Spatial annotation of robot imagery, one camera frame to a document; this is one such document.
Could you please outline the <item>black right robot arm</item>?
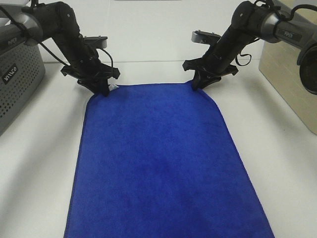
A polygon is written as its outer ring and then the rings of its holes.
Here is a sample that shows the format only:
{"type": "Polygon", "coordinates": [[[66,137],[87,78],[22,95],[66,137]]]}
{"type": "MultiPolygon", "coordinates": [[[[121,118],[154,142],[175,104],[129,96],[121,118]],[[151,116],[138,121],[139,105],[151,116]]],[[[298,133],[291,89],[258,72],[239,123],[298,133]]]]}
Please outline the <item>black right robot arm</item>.
{"type": "Polygon", "coordinates": [[[209,45],[202,57],[186,60],[182,65],[185,71],[195,72],[191,83],[194,91],[219,82],[225,75],[235,75],[238,69],[232,62],[238,60],[241,51],[249,44],[264,40],[272,44],[283,41],[300,49],[297,65],[301,83],[311,94],[317,93],[317,26],[295,17],[297,10],[316,11],[316,6],[300,4],[283,10],[271,0],[261,3],[241,2],[222,35],[193,31],[192,42],[209,45]]]}

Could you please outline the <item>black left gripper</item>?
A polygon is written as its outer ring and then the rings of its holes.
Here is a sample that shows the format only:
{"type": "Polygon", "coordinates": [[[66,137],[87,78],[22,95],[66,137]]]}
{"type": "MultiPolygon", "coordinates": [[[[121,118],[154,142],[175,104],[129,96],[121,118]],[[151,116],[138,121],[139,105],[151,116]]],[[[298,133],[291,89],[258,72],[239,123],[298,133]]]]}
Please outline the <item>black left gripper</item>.
{"type": "Polygon", "coordinates": [[[62,54],[69,62],[61,70],[64,76],[77,78],[77,83],[94,94],[109,95],[108,78],[118,79],[120,72],[113,65],[101,63],[98,49],[84,42],[84,37],[73,43],[65,43],[60,47],[62,54]]]}

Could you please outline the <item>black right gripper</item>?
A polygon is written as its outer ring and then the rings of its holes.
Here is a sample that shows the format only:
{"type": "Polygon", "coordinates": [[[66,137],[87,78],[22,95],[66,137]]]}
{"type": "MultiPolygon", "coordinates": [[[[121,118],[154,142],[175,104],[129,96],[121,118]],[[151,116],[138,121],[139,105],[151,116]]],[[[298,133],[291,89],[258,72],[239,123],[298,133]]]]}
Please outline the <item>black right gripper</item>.
{"type": "Polygon", "coordinates": [[[235,75],[238,72],[236,66],[231,65],[232,60],[224,56],[219,56],[216,53],[217,44],[209,45],[210,47],[201,58],[185,60],[183,69],[195,70],[194,77],[191,83],[193,90],[204,89],[207,86],[221,81],[221,76],[228,74],[235,75]]]}

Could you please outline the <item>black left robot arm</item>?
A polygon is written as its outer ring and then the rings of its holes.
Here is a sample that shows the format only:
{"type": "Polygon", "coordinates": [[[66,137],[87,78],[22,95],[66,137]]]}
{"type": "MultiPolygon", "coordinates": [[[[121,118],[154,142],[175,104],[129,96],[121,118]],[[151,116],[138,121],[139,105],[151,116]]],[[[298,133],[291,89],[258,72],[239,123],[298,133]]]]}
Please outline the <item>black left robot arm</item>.
{"type": "Polygon", "coordinates": [[[10,21],[0,28],[1,54],[21,44],[36,46],[53,39],[68,62],[61,73],[76,78],[79,85],[94,94],[108,96],[108,79],[118,79],[120,72],[99,59],[97,50],[105,50],[107,37],[83,36],[74,10],[68,4],[61,1],[45,4],[37,0],[30,6],[2,3],[0,16],[10,21]]]}

